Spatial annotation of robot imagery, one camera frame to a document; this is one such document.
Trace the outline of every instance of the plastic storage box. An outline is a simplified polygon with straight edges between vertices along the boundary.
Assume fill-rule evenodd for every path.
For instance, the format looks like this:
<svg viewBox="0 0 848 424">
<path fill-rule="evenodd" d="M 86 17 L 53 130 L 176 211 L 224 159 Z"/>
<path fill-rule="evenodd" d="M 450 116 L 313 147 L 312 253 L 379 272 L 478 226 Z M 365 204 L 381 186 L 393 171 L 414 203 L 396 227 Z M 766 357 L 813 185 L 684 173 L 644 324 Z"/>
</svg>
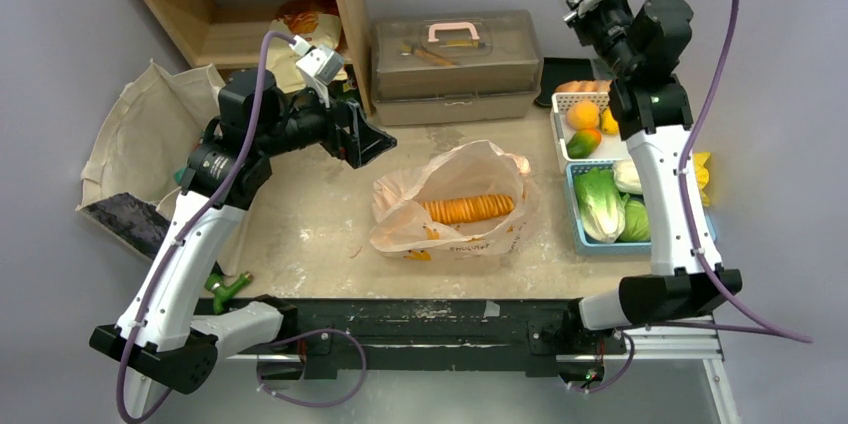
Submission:
<svg viewBox="0 0 848 424">
<path fill-rule="evenodd" d="M 372 101 L 386 125 L 522 117 L 542 58 L 527 11 L 377 20 Z"/>
<path fill-rule="evenodd" d="M 578 254 L 597 255 L 597 254 L 650 254 L 650 242 L 613 242 L 605 243 L 598 242 L 586 234 L 583 229 L 583 222 L 580 219 L 580 211 L 577 209 L 577 194 L 574 192 L 574 178 L 580 174 L 589 172 L 593 168 L 612 169 L 615 161 L 591 161 L 591 162 L 572 162 L 566 166 L 566 184 L 565 195 L 568 199 L 569 215 L 571 218 L 571 230 L 574 234 L 574 247 Z M 710 236 L 713 241 L 716 239 L 715 229 L 710 220 L 707 218 L 707 228 L 710 230 Z"/>
</svg>

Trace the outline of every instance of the pink handle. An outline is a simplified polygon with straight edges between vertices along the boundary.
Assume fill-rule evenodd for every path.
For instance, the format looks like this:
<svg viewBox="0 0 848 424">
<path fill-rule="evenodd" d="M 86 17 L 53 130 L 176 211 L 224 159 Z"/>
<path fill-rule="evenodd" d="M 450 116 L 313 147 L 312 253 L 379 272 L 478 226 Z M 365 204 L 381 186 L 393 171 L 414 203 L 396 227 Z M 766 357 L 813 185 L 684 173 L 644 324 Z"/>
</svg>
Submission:
<svg viewBox="0 0 848 424">
<path fill-rule="evenodd" d="M 461 31 L 463 29 L 468 30 L 471 33 L 471 40 L 479 41 L 480 35 L 477 34 L 477 28 L 474 27 L 474 24 L 471 24 L 468 21 L 464 22 L 440 22 L 438 24 L 430 25 L 430 32 L 427 36 L 427 42 L 439 42 L 439 38 L 436 37 L 436 31 Z"/>
</svg>

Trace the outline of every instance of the white plastic bag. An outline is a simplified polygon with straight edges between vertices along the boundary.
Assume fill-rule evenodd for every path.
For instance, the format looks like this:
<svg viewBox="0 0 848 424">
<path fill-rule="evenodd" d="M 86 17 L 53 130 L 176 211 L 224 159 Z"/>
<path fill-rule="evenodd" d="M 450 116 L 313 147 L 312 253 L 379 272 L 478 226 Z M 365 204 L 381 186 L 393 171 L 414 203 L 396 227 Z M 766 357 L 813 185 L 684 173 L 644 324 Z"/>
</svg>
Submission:
<svg viewBox="0 0 848 424">
<path fill-rule="evenodd" d="M 490 141 L 475 141 L 433 158 L 429 164 L 395 171 L 374 183 L 371 244 L 390 257 L 429 261 L 504 254 L 533 229 L 539 188 L 529 179 L 527 159 Z M 446 226 L 430 219 L 419 202 L 505 194 L 515 203 L 508 215 Z"/>
</svg>

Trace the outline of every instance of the orange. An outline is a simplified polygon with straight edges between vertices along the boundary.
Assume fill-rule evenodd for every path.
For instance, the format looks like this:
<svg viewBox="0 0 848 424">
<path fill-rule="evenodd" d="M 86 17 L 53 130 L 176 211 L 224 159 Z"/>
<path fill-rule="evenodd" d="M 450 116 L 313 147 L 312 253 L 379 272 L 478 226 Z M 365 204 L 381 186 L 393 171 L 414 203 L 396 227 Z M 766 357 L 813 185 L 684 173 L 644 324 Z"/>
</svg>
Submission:
<svg viewBox="0 0 848 424">
<path fill-rule="evenodd" d="M 595 129 L 601 123 L 601 109 L 594 102 L 584 99 L 573 104 L 565 112 L 565 122 L 577 131 Z"/>
</svg>

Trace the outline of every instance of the yellow fruit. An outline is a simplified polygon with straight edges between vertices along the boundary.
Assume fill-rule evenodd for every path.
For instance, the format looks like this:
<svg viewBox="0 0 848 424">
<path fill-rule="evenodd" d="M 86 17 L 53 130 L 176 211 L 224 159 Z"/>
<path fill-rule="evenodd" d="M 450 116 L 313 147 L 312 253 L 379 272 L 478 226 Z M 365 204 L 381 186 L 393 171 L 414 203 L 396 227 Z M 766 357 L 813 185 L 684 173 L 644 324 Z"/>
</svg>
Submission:
<svg viewBox="0 0 848 424">
<path fill-rule="evenodd" d="M 618 122 L 612 117 L 609 108 L 601 113 L 601 132 L 604 134 L 618 135 Z"/>
<path fill-rule="evenodd" d="M 600 113 L 597 104 L 585 99 L 568 108 L 565 112 L 565 122 L 577 131 L 595 129 L 601 122 Z"/>
</svg>

